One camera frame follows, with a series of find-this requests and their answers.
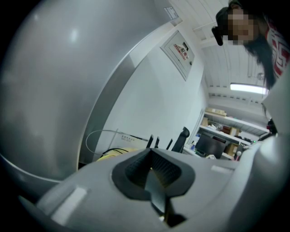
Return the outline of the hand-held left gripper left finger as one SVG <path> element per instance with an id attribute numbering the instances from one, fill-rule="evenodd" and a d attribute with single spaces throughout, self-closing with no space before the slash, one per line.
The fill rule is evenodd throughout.
<path id="1" fill-rule="evenodd" d="M 127 198 L 112 170 L 137 152 L 93 162 L 50 189 L 36 204 L 53 222 L 77 232 L 165 232 L 149 201 Z"/>

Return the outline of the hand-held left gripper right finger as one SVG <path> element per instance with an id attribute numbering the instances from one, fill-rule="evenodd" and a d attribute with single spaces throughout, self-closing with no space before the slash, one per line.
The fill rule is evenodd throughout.
<path id="1" fill-rule="evenodd" d="M 148 192 L 150 232 L 188 222 L 226 187 L 239 163 L 150 150 Z"/>

